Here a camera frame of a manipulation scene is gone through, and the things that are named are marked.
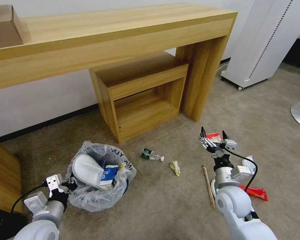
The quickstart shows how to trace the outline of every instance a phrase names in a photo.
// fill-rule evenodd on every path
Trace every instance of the white wall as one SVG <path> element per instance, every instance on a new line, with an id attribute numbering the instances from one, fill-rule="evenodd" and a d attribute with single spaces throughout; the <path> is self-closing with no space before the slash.
<path id="1" fill-rule="evenodd" d="M 223 59 L 231 57 L 254 0 L 191 0 L 239 11 Z M 185 2 L 185 0 L 0 0 L 20 18 Z M 0 136 L 96 103 L 88 70 L 0 89 Z"/>

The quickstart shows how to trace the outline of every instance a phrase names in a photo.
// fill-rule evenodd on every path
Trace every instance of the trash bag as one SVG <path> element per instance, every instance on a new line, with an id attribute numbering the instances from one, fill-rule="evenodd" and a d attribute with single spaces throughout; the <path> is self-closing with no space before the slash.
<path id="1" fill-rule="evenodd" d="M 93 186 L 80 182 L 74 177 L 72 174 L 72 163 L 75 157 L 82 153 L 88 154 L 98 163 L 101 160 L 104 160 L 106 165 L 121 164 L 124 166 L 114 177 L 115 185 L 112 190 L 101 191 Z M 129 183 L 133 180 L 136 173 L 137 170 L 119 148 L 111 145 L 84 141 L 82 147 L 72 158 L 65 177 L 65 181 L 70 182 L 71 179 L 74 179 L 78 185 L 78 188 L 69 194 L 68 200 L 73 206 L 83 208 L 89 212 L 100 212 L 104 209 L 111 208 L 127 191 Z"/>

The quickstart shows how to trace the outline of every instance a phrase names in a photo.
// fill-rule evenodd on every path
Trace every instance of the open shelf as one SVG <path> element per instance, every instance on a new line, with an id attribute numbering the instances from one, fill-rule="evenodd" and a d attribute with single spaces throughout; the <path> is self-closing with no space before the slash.
<path id="1" fill-rule="evenodd" d="M 175 118 L 179 112 L 155 89 L 117 100 L 114 107 L 122 141 Z"/>
<path id="2" fill-rule="evenodd" d="M 188 63 L 161 52 L 89 71 L 101 115 L 122 143 L 178 115 Z"/>

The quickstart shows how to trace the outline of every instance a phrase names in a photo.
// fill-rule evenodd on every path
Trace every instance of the table leg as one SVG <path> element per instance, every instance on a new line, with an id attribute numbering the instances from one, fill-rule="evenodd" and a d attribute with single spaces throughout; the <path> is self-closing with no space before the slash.
<path id="1" fill-rule="evenodd" d="M 19 160 L 0 144 L 0 209 L 10 212 L 14 202 L 21 196 Z M 15 207 L 22 213 L 22 201 Z"/>
<path id="2" fill-rule="evenodd" d="M 198 122 L 229 36 L 178 47 L 176 57 L 189 63 L 181 109 Z"/>

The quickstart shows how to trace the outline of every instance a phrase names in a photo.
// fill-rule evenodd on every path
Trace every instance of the green bottle label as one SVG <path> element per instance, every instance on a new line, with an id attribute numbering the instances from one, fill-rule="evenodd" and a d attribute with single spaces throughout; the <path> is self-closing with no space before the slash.
<path id="1" fill-rule="evenodd" d="M 152 152 L 151 150 L 144 148 L 141 156 L 143 158 L 149 159 L 151 152 Z"/>

